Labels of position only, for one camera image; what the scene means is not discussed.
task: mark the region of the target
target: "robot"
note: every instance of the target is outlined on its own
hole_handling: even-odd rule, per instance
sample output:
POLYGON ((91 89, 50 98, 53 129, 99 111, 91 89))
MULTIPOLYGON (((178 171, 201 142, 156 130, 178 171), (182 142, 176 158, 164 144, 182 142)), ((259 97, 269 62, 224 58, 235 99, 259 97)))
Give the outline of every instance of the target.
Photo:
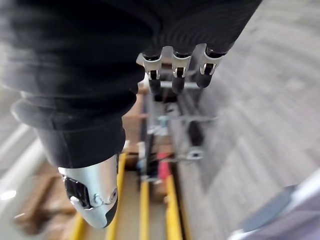
POLYGON ((138 82, 162 87, 161 51, 172 46, 179 94, 196 45, 206 44, 196 84, 205 88, 261 0, 2 0, 1 83, 21 93, 16 119, 34 128, 66 194, 95 228, 117 211, 122 116, 138 82), (144 68, 136 64, 142 53, 144 68))

